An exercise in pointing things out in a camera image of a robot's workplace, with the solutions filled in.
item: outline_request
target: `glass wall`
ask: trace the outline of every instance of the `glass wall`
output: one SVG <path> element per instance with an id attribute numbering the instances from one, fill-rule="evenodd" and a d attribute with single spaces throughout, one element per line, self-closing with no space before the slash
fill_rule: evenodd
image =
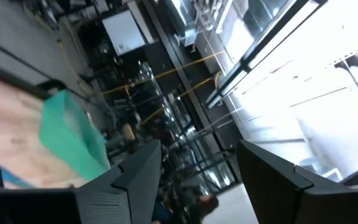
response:
<path id="1" fill-rule="evenodd" d="M 358 3 L 328 1 L 225 102 L 244 139 L 336 182 L 357 171 Z"/>
<path id="2" fill-rule="evenodd" d="M 200 185 L 205 194 L 215 194 L 234 185 L 236 180 L 226 158 L 220 154 L 210 156 L 207 153 L 208 145 L 204 138 L 198 137 L 199 131 L 191 121 L 185 105 L 179 100 L 179 94 L 173 92 L 168 95 L 168 99 L 172 102 L 174 113 L 178 114 L 178 125 L 181 125 L 181 132 L 175 134 L 176 144 L 171 150 L 180 147 L 181 150 L 175 156 L 182 161 L 183 170 L 191 170 L 187 173 L 184 171 L 186 175 L 183 175 L 183 185 Z"/>

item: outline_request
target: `plywood surface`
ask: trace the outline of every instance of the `plywood surface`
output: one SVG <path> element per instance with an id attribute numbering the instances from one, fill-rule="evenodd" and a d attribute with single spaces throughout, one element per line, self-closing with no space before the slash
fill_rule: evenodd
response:
<path id="1" fill-rule="evenodd" d="M 0 162 L 36 187 L 85 182 L 39 141 L 42 101 L 0 82 Z"/>

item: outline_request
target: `green container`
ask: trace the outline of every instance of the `green container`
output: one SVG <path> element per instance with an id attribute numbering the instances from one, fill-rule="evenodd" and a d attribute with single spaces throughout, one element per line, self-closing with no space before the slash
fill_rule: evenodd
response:
<path id="1" fill-rule="evenodd" d="M 85 180 L 110 169 L 102 135 L 67 91 L 45 101 L 40 140 Z"/>

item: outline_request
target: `floor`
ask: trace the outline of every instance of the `floor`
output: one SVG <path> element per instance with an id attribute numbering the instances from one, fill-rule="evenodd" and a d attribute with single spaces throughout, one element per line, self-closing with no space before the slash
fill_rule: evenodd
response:
<path id="1" fill-rule="evenodd" d="M 85 96 L 86 94 L 81 91 L 76 82 L 70 65 L 64 59 L 57 40 L 62 41 L 65 54 L 76 73 L 86 73 L 86 59 L 83 54 L 78 53 L 81 52 L 81 47 L 79 46 L 79 50 L 75 47 L 73 41 L 76 39 L 75 32 L 71 27 L 64 26 L 66 24 L 64 21 L 62 22 L 63 25 L 59 31 L 50 32 L 32 18 L 27 17 L 18 2 L 0 0 L 0 46 Z M 34 85 L 47 80 L 47 77 L 29 69 L 1 51 L 0 67 Z M 73 97 L 84 110 L 91 114 L 98 128 L 106 126 L 104 114 L 99 108 L 80 97 L 75 95 Z"/>

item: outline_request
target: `yellow cable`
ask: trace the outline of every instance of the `yellow cable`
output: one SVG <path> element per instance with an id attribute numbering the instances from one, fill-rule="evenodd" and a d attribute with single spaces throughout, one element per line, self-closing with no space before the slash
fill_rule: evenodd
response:
<path id="1" fill-rule="evenodd" d="M 37 22 L 41 24 L 41 26 L 43 26 L 49 32 L 51 32 L 51 33 L 53 32 L 53 30 L 48 26 L 48 24 L 38 14 L 35 14 L 34 17 L 37 20 Z"/>
<path id="2" fill-rule="evenodd" d="M 167 72 L 163 72 L 163 73 L 161 73 L 161 74 L 158 74 L 158 75 L 154 76 L 154 78 L 164 77 L 165 75 L 168 75 L 168 74 L 170 74 L 170 73 L 172 73 L 172 72 L 179 71 L 180 69 L 184 69 L 184 68 L 186 68 L 186 67 L 189 67 L 190 65 L 194 65 L 194 64 L 203 62 L 203 61 L 205 61 L 205 60 L 207 60 L 207 59 L 210 59 L 210 58 L 212 58 L 212 57 L 215 57 L 216 55 L 219 55 L 219 54 L 221 54 L 221 53 L 223 53 L 223 52 L 224 52 L 224 51 L 221 51 L 221 52 L 218 52 L 218 53 L 209 55 L 209 56 L 207 56 L 207 57 L 204 57 L 204 58 L 195 60 L 194 62 L 190 62 L 190 63 L 188 63 L 188 64 L 186 64 L 186 65 L 184 65 L 184 66 L 182 66 L 182 67 L 180 67 L 180 68 L 174 68 L 174 69 L 171 69 L 171 70 L 169 70 L 169 71 L 167 71 Z M 151 81 L 151 78 L 150 78 L 150 79 L 146 79 L 146 80 L 141 80 L 141 81 L 138 81 L 138 82 L 135 82 L 135 83 L 131 83 L 131 84 L 125 84 L 125 85 L 123 85 L 123 86 L 119 86 L 119 87 L 117 87 L 117 88 L 113 88 L 112 90 L 102 91 L 102 92 L 99 92 L 99 93 L 106 95 L 106 94 L 113 93 L 113 92 L 118 91 L 118 90 L 121 90 L 121 89 L 125 89 L 125 87 L 136 86 L 136 85 L 139 85 L 139 84 L 141 84 L 141 83 L 148 82 L 148 81 Z"/>
<path id="3" fill-rule="evenodd" d="M 59 49 L 60 49 L 60 51 L 61 51 L 61 53 L 62 53 L 62 56 L 63 56 L 63 58 L 66 60 L 66 63 L 68 64 L 68 66 L 69 66 L 69 68 L 70 68 L 70 70 L 71 70 L 71 73 L 73 74 L 73 76 L 74 76 L 74 78 L 75 78 L 75 80 L 76 80 L 78 86 L 79 86 L 79 87 L 81 88 L 81 90 L 82 90 L 85 94 L 87 94 L 88 96 L 94 95 L 94 94 L 95 94 L 94 92 L 92 92 L 91 90 L 89 90 L 89 88 L 83 86 L 83 84 L 81 83 L 81 77 L 75 72 L 73 66 L 71 65 L 70 61 L 68 60 L 68 58 L 67 58 L 67 56 L 66 56 L 65 49 L 64 49 L 64 47 L 63 47 L 62 41 L 61 41 L 61 40 L 57 40 L 57 43 L 58 43 L 58 45 L 59 45 Z"/>
<path id="4" fill-rule="evenodd" d="M 189 92 L 197 89 L 198 87 L 204 85 L 205 83 L 207 83 L 207 82 L 209 82 L 211 80 L 212 80 L 212 78 L 205 79 L 204 81 L 200 82 L 199 84 L 197 84 L 193 88 L 191 88 L 191 89 L 187 90 L 186 92 L 182 93 L 179 97 L 183 97 L 183 96 L 189 94 Z M 144 119 L 141 124 L 145 124 L 146 122 L 148 122 L 150 119 L 152 119 L 156 114 L 158 114 L 161 111 L 163 111 L 163 108 L 159 108 L 158 110 L 154 111 L 152 114 L 150 114 L 150 116 L 148 116 L 146 119 Z"/>
<path id="5" fill-rule="evenodd" d="M 215 75 L 214 82 L 215 82 L 215 88 L 218 89 L 218 78 L 222 75 L 222 71 L 218 71 Z"/>

